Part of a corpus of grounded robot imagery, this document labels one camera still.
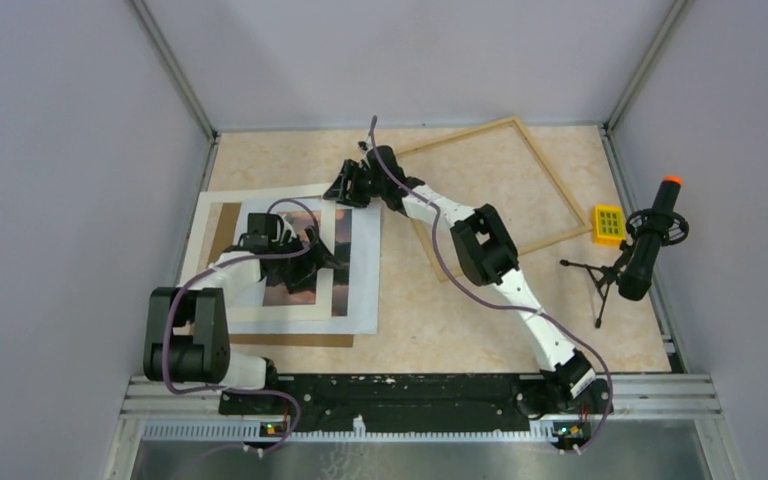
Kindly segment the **white paper sheet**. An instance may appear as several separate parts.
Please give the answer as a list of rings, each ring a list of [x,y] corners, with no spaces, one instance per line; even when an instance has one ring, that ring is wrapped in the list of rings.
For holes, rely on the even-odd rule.
[[[229,302],[232,334],[374,334],[378,326],[381,205],[352,208],[300,197],[302,208],[274,208],[302,239],[313,212],[329,249],[345,266],[322,269],[297,293],[278,280],[261,281]]]

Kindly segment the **sunset landscape photo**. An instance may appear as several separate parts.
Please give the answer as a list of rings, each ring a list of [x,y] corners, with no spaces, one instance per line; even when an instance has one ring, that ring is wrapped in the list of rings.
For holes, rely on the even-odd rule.
[[[331,294],[331,315],[346,316],[350,281],[351,234],[352,212],[348,209],[337,209],[332,252],[338,268],[320,269],[317,273],[291,288],[288,288],[276,274],[270,273],[266,279],[262,306],[314,305],[317,299],[318,275],[331,272],[332,283],[328,290]]]

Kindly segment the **light wooden picture frame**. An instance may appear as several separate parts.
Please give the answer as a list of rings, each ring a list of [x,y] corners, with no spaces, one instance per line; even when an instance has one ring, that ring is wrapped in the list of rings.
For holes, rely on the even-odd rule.
[[[404,172],[453,202],[495,207],[528,277],[548,271],[548,250],[590,231],[584,209],[535,135],[516,117],[447,129],[387,129]]]

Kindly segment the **brown backing board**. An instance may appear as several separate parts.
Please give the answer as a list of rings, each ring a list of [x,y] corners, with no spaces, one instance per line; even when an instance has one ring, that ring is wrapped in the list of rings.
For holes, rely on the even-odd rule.
[[[240,203],[224,203],[220,206],[212,206],[209,218],[215,225],[209,225],[208,233],[212,233],[211,240],[205,240],[210,246],[206,253],[202,254],[201,263],[216,261],[224,248],[232,243],[232,234],[237,225],[237,215],[241,211]],[[295,347],[325,347],[325,348],[350,348],[354,345],[353,335],[337,334],[231,334],[230,342],[240,345],[268,345],[268,346],[295,346]]]

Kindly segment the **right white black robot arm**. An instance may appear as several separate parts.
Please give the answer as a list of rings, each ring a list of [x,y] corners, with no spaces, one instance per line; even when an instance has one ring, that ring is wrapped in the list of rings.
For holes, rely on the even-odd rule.
[[[492,305],[476,295],[471,298],[518,315],[547,382],[549,404],[560,412],[574,411],[586,400],[596,373],[570,332],[549,318],[531,290],[519,266],[517,247],[495,207],[463,205],[405,175],[389,146],[370,148],[364,142],[360,146],[365,158],[345,160],[323,198],[355,208],[380,199],[389,209],[428,224],[434,232],[446,228],[466,279],[476,287],[492,288],[505,302]]]

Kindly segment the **cream mat board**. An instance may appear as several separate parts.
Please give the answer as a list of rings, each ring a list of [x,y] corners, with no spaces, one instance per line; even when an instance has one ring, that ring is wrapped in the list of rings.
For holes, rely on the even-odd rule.
[[[182,281],[188,280],[201,271],[199,267],[202,246],[206,242],[208,217],[214,204],[238,204],[253,207],[257,202],[277,201],[282,198],[315,199],[325,192],[325,184],[309,184],[260,190],[213,191],[199,195],[188,244],[180,274]],[[258,302],[252,307],[226,308],[226,316],[233,327],[276,327],[281,322],[296,326],[303,321],[323,325],[332,312],[333,274],[321,271],[317,274],[316,302],[309,305],[264,306]]]

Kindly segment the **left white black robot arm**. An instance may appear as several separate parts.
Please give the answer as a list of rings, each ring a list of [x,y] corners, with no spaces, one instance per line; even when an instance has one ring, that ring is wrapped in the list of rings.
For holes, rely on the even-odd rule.
[[[321,238],[318,223],[297,234],[275,213],[251,213],[245,231],[216,262],[180,286],[158,287],[150,295],[143,350],[143,372],[183,393],[183,383],[242,390],[257,413],[279,404],[280,386],[268,378],[270,360],[236,353],[230,345],[227,301],[264,281],[275,280],[297,292],[314,285],[323,269],[342,270]]]

